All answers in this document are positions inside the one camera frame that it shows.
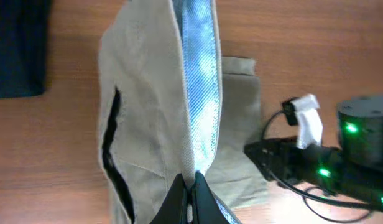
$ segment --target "black connector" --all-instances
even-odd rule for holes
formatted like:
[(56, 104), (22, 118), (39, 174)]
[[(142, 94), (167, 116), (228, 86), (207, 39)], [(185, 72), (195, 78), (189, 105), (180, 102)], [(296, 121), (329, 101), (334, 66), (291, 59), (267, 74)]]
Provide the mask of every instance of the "black connector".
[(284, 115), (287, 119), (288, 125), (289, 126), (296, 126), (298, 125), (298, 119), (295, 116), (295, 107), (291, 103), (291, 101), (298, 99), (298, 97), (293, 97), (287, 101), (284, 101), (281, 105), (283, 108)]

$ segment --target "wooden surface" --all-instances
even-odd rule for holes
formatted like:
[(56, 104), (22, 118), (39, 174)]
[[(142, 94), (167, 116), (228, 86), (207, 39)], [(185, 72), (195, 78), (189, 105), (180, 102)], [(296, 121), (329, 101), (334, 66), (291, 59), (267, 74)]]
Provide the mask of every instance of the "wooden surface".
[[(96, 159), (96, 56), (122, 2), (54, 1), (48, 91), (0, 100), (0, 223), (109, 223)], [(280, 101), (314, 93), (325, 144), (332, 145), (335, 104), (383, 93), (383, 0), (218, 0), (217, 8), (223, 54), (257, 60), (266, 118)], [(270, 135), (295, 131), (279, 119)], [(321, 223), (298, 196), (272, 185), (270, 193), (267, 205), (238, 210), (238, 217), (244, 223)], [(365, 223), (383, 223), (383, 215)]]

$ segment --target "white plastic part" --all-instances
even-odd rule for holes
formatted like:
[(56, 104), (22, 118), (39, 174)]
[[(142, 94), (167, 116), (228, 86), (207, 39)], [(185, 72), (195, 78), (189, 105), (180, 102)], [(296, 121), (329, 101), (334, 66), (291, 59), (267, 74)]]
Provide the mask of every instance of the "white plastic part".
[(320, 105), (317, 102), (316, 96), (308, 94), (291, 103), (295, 107), (295, 115), (299, 124), (299, 136), (297, 147), (306, 149), (311, 144), (321, 144), (323, 134), (323, 123), (317, 113)]

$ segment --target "folded garment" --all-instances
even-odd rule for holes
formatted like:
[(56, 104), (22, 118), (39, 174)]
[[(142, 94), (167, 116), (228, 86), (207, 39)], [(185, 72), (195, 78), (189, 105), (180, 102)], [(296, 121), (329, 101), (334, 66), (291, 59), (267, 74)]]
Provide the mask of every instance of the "folded garment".
[(230, 223), (238, 221), (226, 205), (266, 199), (242, 152), (257, 137), (259, 79), (251, 59), (222, 62), (215, 2), (127, 3), (102, 38), (99, 70), (99, 160), (113, 223), (150, 223), (179, 173), (188, 186), (205, 174)]
[(0, 98), (44, 92), (50, 0), (0, 0)]

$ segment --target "wooden table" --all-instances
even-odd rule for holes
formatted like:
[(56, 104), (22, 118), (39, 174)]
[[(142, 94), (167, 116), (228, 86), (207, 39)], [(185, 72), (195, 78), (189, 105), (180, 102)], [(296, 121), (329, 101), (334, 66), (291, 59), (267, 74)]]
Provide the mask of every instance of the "wooden table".
[[(109, 223), (97, 163), (99, 38), (123, 0), (55, 0), (48, 91), (0, 100), (0, 223)], [(218, 0), (224, 55), (257, 60), (267, 118), (291, 96), (317, 95), (324, 142), (336, 144), (335, 104), (383, 93), (383, 0)], [(270, 136), (295, 134), (283, 119)], [(244, 223), (321, 223), (290, 192), (236, 211)], [(355, 213), (322, 208), (323, 214)], [(383, 215), (365, 223), (383, 223)]]

